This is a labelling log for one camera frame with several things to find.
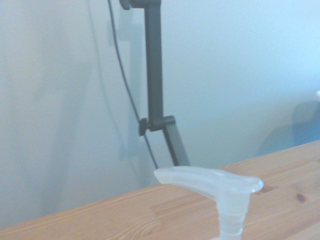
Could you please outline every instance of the pump nozzle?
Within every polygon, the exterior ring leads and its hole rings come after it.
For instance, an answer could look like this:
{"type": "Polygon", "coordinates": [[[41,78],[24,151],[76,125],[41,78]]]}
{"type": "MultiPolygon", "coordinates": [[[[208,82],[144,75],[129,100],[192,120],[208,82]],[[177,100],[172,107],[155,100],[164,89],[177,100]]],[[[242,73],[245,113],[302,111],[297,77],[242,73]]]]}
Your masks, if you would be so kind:
{"type": "Polygon", "coordinates": [[[161,168],[154,175],[161,184],[184,187],[216,201],[220,238],[215,239],[220,240],[241,240],[250,194],[264,185],[257,177],[193,166],[161,168]]]}

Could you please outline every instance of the desk lamp arm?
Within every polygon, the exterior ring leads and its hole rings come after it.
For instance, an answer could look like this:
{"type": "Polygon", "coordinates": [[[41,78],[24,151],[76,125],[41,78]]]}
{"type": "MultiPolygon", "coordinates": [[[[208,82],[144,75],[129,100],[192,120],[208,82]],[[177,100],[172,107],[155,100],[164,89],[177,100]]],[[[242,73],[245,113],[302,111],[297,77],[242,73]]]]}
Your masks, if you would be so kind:
{"type": "Polygon", "coordinates": [[[148,119],[139,121],[139,134],[146,130],[162,130],[175,166],[189,166],[186,150],[178,132],[175,118],[163,113],[161,0],[120,0],[125,10],[144,9],[145,46],[148,90],[148,119]]]}

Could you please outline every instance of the wood grain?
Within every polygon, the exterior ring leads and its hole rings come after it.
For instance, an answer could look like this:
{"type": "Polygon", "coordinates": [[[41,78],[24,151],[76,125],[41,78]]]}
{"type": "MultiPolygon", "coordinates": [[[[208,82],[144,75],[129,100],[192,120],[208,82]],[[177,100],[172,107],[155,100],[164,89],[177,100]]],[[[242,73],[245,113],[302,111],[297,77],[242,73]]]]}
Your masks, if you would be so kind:
{"type": "MultiPolygon", "coordinates": [[[[320,239],[320,141],[220,169],[260,177],[242,239],[320,239]]],[[[1,240],[210,240],[216,203],[173,185],[155,185],[0,230],[1,240]]]]}

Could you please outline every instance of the power cord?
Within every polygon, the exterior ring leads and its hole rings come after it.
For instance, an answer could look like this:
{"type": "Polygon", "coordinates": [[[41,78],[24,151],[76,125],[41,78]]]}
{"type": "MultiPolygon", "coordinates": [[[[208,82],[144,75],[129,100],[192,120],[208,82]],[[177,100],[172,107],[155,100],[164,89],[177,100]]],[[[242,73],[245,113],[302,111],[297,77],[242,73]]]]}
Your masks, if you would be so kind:
{"type": "MultiPolygon", "coordinates": [[[[115,46],[115,51],[116,51],[116,55],[117,55],[117,58],[118,58],[121,74],[122,74],[122,79],[123,79],[126,91],[128,93],[128,96],[129,96],[129,99],[130,99],[130,102],[131,102],[131,106],[132,106],[134,114],[135,114],[135,118],[136,118],[137,122],[139,123],[140,117],[139,117],[139,114],[138,114],[134,99],[132,97],[131,91],[129,89],[128,81],[127,81],[127,78],[126,78],[126,75],[125,75],[124,66],[122,64],[122,60],[121,60],[121,56],[120,56],[120,52],[119,52],[118,39],[117,39],[116,27],[115,27],[115,18],[114,18],[114,12],[113,12],[113,8],[112,8],[111,0],[107,0],[107,1],[108,1],[108,4],[109,4],[109,11],[110,11],[110,19],[111,19],[111,25],[112,25],[114,46],[115,46]]],[[[158,165],[157,165],[157,162],[155,160],[155,156],[154,156],[154,154],[152,152],[152,149],[151,149],[149,140],[147,138],[147,135],[143,135],[143,136],[144,136],[144,140],[145,140],[146,146],[147,146],[147,148],[149,150],[151,159],[153,161],[154,167],[155,167],[155,169],[158,169],[158,165]]]]}

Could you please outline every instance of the white wall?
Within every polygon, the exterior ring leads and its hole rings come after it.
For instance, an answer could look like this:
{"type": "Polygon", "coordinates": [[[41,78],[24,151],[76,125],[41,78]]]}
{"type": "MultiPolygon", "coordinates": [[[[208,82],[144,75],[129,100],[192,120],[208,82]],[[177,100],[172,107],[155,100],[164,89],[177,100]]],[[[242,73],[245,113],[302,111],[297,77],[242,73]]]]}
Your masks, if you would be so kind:
{"type": "MultiPolygon", "coordinates": [[[[146,117],[143,10],[112,2],[146,117]]],[[[164,114],[193,166],[319,138],[319,12],[315,0],[162,1],[164,114]]],[[[110,30],[105,0],[0,3],[0,228],[157,183],[110,30]]],[[[148,136],[171,166],[162,133],[148,136]]]]}

